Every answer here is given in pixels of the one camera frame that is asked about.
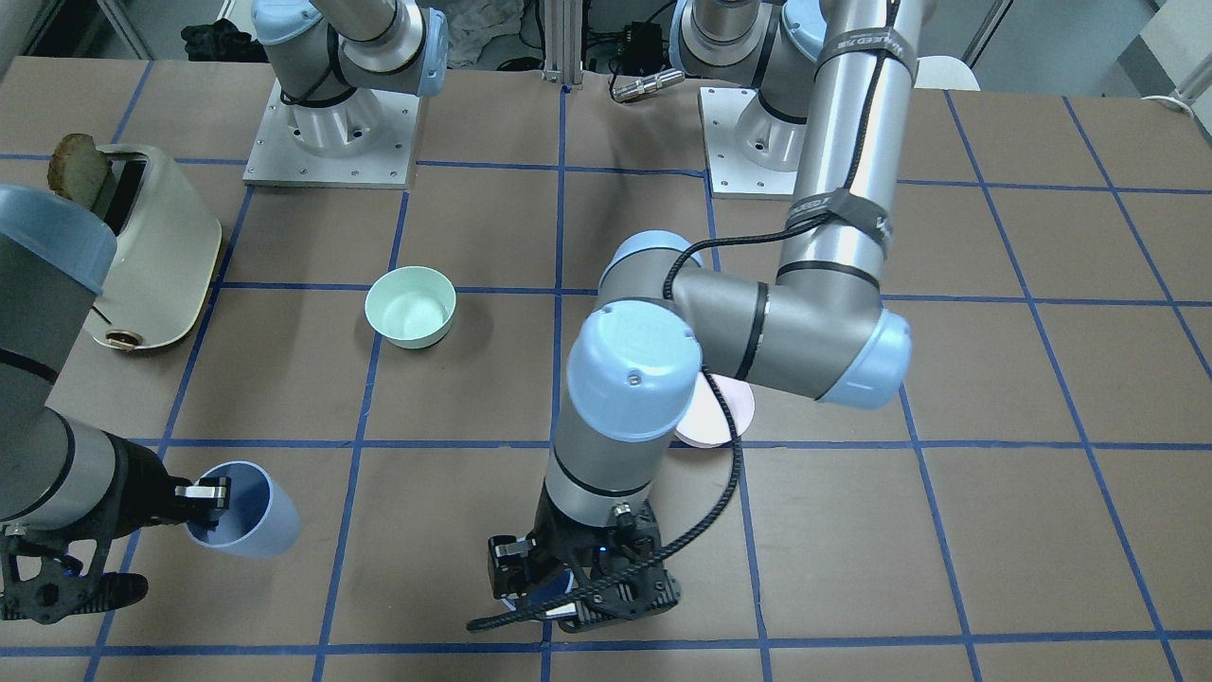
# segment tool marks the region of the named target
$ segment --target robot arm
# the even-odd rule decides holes
[[[909,327],[882,309],[879,281],[892,241],[888,214],[913,46],[932,4],[825,5],[829,29],[813,64],[816,96],[783,231],[693,246],[671,233],[645,231],[618,248],[568,356],[534,531],[488,541],[493,594],[516,611],[471,621],[469,630],[554,619],[578,632],[678,603],[663,561],[719,515],[739,476],[733,431],[733,474],[720,503],[704,522],[661,546],[647,493],[701,363],[704,373],[710,367],[867,409],[897,394],[908,371]],[[680,21],[703,40],[744,41],[771,11],[756,5],[697,1],[693,11],[705,13]],[[702,268],[693,256],[710,246],[774,240],[783,251],[773,285]]]
[[[314,156],[378,143],[388,126],[372,90],[433,96],[446,78],[446,17],[413,0],[257,0],[252,18],[293,139]]]
[[[104,573],[110,543],[138,528],[213,527],[228,480],[176,478],[147,448],[45,407],[116,240],[46,191],[0,185],[0,619],[50,624],[130,606],[142,575]],[[95,540],[87,569],[68,554]],[[18,557],[41,562],[22,577]]]

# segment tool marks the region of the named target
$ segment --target bowl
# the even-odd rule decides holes
[[[401,349],[439,343],[454,315],[454,285],[424,265],[396,268],[366,293],[366,320]]]

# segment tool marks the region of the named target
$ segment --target metal mounting plate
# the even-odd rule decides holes
[[[758,91],[749,87],[699,87],[707,166],[711,196],[718,199],[790,199],[795,172],[773,171],[750,161],[741,151],[736,125]]]
[[[270,187],[364,187],[407,189],[417,147],[422,99],[415,94],[375,91],[383,104],[382,132],[375,145],[354,156],[316,156],[297,144],[290,114],[274,81],[257,138],[244,168],[245,184]]]

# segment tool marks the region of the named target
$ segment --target cable strap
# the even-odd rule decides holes
[[[839,187],[824,194],[805,196],[787,212],[784,229],[794,229],[823,214],[833,214],[871,237],[880,245],[887,257],[892,246],[892,223],[888,213],[870,199],[851,194],[845,187]]]
[[[882,52],[904,64],[910,80],[917,80],[917,51],[892,27],[847,30],[829,40],[817,57],[817,73],[829,59],[847,52]]]

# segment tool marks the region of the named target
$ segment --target blue cup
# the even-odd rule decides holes
[[[204,548],[241,557],[276,557],[299,535],[295,503],[265,470],[252,463],[222,464],[201,476],[231,480],[229,509],[216,528],[187,523],[189,537]]]

